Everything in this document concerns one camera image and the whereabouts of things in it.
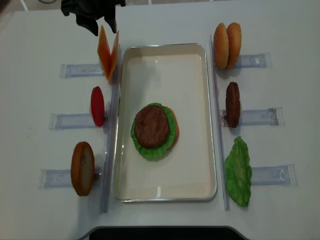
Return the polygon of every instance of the green lettuce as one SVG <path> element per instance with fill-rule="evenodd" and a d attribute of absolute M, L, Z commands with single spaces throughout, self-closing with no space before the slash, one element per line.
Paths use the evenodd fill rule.
<path fill-rule="evenodd" d="M 241 207 L 248 207 L 252 168 L 247 144 L 238 136 L 224 163 L 226 191 Z"/>
<path fill-rule="evenodd" d="M 176 138 L 176 121 L 175 118 L 172 114 L 172 112 L 166 108 L 165 106 L 162 106 L 160 103 L 151 103 L 148 106 L 152 106 L 152 105 L 156 105 L 159 106 L 163 109 L 163 111 L 166 114 L 166 117 L 168 118 L 168 122 L 169 122 L 169 135 L 167 137 L 167 139 L 165 140 L 165 142 L 163 142 L 161 145 L 157 146 L 157 147 L 153 147 L 153 148 L 144 148 L 142 147 L 139 143 L 138 140 L 135 136 L 135 122 L 136 120 L 133 120 L 133 124 L 131 127 L 131 138 L 133 140 L 134 146 L 136 148 L 136 150 L 140 153 L 141 156 L 143 156 L 146 159 L 155 159 L 158 157 L 161 157 L 163 154 L 166 153 L 166 151 L 172 146 L 172 144 L 175 141 Z"/>

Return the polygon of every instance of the meat patty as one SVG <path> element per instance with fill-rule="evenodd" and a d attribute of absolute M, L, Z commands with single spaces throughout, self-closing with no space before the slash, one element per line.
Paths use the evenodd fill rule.
<path fill-rule="evenodd" d="M 229 127 L 236 128 L 239 124 L 241 107 L 238 84 L 233 81 L 226 89 L 225 108 Z"/>
<path fill-rule="evenodd" d="M 134 135 L 138 143 L 146 148 L 155 148 L 169 135 L 169 122 L 165 111 L 156 105 L 143 108 L 135 116 Z"/>

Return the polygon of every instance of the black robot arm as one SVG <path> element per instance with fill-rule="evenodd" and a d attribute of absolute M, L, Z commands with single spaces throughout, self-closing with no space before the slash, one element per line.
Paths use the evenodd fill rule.
<path fill-rule="evenodd" d="M 126 5 L 126 0 L 62 0 L 61 11 L 65 16 L 75 14 L 76 24 L 88 29 L 98 36 L 98 24 L 96 20 L 104 17 L 113 33 L 117 31 L 116 5 Z"/>

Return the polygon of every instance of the food item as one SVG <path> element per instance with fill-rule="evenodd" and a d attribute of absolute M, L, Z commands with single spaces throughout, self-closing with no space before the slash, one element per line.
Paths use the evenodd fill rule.
<path fill-rule="evenodd" d="M 160 103 L 151 103 L 135 116 L 130 134 L 140 155 L 154 159 L 161 157 L 177 142 L 179 128 L 170 108 Z"/>
<path fill-rule="evenodd" d="M 238 84 L 233 81 L 226 88 L 225 108 L 226 122 L 229 127 L 236 128 L 239 124 L 241 107 Z"/>
<path fill-rule="evenodd" d="M 226 26 L 220 23 L 213 36 L 213 55 L 215 65 L 219 69 L 225 69 L 229 57 L 229 39 Z"/>
<path fill-rule="evenodd" d="M 101 26 L 97 52 L 103 67 L 104 74 L 109 84 L 111 84 L 111 76 L 117 65 L 118 43 L 119 32 L 116 33 L 112 52 L 110 53 L 107 35 L 104 26 Z"/>
<path fill-rule="evenodd" d="M 147 106 L 135 116 L 134 135 L 142 147 L 155 148 L 167 139 L 168 134 L 168 118 L 160 106 Z"/>
<path fill-rule="evenodd" d="M 241 49 L 241 27 L 238 23 L 231 23 L 226 29 L 229 38 L 229 57 L 227 68 L 233 69 L 236 66 Z"/>
<path fill-rule="evenodd" d="M 226 191 L 241 207 L 248 207 L 251 196 L 252 168 L 247 144 L 238 136 L 224 162 Z"/>
<path fill-rule="evenodd" d="M 79 196 L 89 195 L 95 175 L 95 157 L 89 143 L 79 142 L 72 155 L 71 183 Z"/>
<path fill-rule="evenodd" d="M 91 113 L 94 124 L 101 127 L 105 122 L 105 101 L 102 91 L 98 86 L 91 93 Z"/>

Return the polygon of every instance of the tray rim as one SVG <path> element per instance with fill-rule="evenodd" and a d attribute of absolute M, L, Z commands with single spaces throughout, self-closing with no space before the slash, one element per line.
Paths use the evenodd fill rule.
<path fill-rule="evenodd" d="M 205 63 L 205 77 L 206 77 L 206 89 L 207 89 L 207 96 L 208 96 L 208 109 L 209 109 L 209 122 L 210 122 L 210 135 L 211 135 L 211 147 L 212 147 L 212 158 L 213 158 L 213 172 L 214 172 L 214 180 L 215 180 L 215 187 L 213 193 L 208 197 L 192 197 L 192 198 L 133 198 L 133 199 L 121 199 L 119 198 L 114 191 L 114 177 L 115 177 L 115 161 L 117 155 L 117 145 L 119 141 L 119 112 L 120 108 L 118 108 L 118 118 L 116 124 L 116 139 L 115 139 L 115 146 L 114 146 L 114 155 L 113 155 L 113 166 L 112 166 L 112 177 L 111 177 L 111 191 L 112 195 L 119 201 L 123 203 L 136 203 L 136 202 L 195 202 L 195 201 L 208 201 L 212 199 L 217 192 L 217 170 L 216 170 L 216 156 L 215 156 L 215 146 L 214 146 L 214 135 L 213 135 L 213 121 L 212 121 L 212 109 L 211 109 L 211 98 L 210 98 L 210 87 L 209 87 L 209 76 L 208 76 L 208 61 L 207 61 L 207 53 L 205 48 L 199 43 L 177 43 L 177 44 L 163 44 L 163 45 L 141 45 L 141 46 L 130 46 L 124 52 L 121 60 L 121 79 L 119 82 L 119 103 L 121 101 L 121 92 L 122 92 L 122 73 L 123 73 L 123 66 L 124 66 L 124 56 L 127 51 L 130 49 L 140 49 L 140 48 L 161 48 L 161 47 L 174 47 L 174 46 L 181 46 L 181 45 L 198 45 L 202 48 L 204 52 L 204 63 Z"/>

